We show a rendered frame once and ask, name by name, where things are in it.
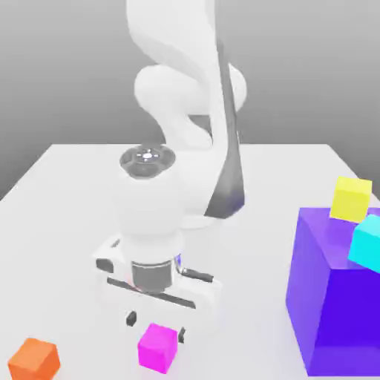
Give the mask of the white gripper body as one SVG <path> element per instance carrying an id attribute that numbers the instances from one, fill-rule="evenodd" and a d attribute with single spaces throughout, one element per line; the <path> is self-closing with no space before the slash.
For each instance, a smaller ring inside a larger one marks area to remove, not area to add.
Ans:
<path id="1" fill-rule="evenodd" d="M 102 296 L 121 306 L 126 314 L 137 313 L 141 324 L 170 328 L 214 328 L 220 319 L 221 283 L 177 276 L 164 292 L 143 292 L 116 275 L 99 277 Z"/>

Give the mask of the small cyan cube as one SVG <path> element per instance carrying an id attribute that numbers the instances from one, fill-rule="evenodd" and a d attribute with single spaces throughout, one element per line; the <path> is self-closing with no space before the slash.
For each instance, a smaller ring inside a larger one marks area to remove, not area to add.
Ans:
<path id="1" fill-rule="evenodd" d="M 380 274 L 380 216 L 369 214 L 354 228 L 348 260 Z"/>

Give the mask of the small magenta cube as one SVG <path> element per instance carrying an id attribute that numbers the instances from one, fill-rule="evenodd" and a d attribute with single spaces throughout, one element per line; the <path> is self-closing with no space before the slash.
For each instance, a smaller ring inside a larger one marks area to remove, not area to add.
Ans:
<path id="1" fill-rule="evenodd" d="M 139 365 L 166 374 L 177 354 L 177 331 L 149 324 L 137 344 Z"/>

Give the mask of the large purple box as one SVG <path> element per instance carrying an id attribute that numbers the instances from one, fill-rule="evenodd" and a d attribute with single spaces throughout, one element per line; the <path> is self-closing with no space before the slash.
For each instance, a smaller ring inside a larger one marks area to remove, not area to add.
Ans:
<path id="1" fill-rule="evenodd" d="M 286 308 L 309 376 L 380 376 L 380 274 L 347 259 L 355 227 L 298 212 Z"/>

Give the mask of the small orange cube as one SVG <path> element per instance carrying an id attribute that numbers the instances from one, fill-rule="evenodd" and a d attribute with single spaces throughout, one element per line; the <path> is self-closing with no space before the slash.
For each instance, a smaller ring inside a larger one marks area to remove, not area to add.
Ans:
<path id="1" fill-rule="evenodd" d="M 55 344 L 27 338 L 7 366 L 12 380 L 53 380 L 61 363 Z"/>

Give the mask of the small yellow cube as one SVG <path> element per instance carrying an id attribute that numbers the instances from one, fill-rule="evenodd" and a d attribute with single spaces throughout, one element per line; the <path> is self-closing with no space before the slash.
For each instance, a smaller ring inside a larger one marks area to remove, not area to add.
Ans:
<path id="1" fill-rule="evenodd" d="M 365 219 L 372 194 L 371 180 L 339 176 L 334 190 L 330 217 L 360 223 Z"/>

